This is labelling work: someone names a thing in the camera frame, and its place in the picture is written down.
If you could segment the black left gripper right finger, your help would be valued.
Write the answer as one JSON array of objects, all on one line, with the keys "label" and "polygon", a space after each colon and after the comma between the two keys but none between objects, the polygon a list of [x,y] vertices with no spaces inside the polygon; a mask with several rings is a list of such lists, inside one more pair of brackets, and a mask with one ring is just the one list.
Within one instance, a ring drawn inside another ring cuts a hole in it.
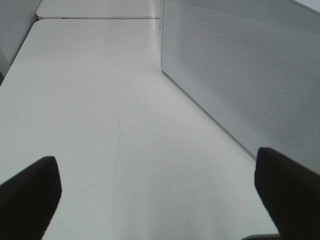
[{"label": "black left gripper right finger", "polygon": [[320,176],[270,148],[259,148],[254,186],[283,240],[320,238]]}]

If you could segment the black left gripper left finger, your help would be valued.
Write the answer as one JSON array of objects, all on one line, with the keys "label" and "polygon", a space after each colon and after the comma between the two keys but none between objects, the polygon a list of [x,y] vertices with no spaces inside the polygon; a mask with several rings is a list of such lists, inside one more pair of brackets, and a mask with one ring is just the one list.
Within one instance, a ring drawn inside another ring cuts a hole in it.
[{"label": "black left gripper left finger", "polygon": [[40,240],[62,196],[57,160],[45,156],[0,185],[0,238]]}]

